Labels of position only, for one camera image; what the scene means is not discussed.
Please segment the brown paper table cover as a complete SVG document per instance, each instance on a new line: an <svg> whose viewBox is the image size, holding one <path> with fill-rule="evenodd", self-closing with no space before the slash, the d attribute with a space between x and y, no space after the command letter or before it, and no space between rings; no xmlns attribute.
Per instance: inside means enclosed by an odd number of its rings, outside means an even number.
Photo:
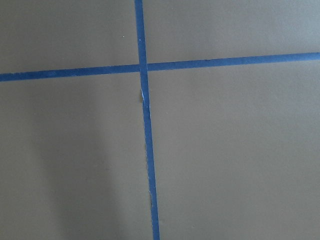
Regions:
<svg viewBox="0 0 320 240"><path fill-rule="evenodd" d="M317 0L3 0L3 240L317 240Z"/></svg>

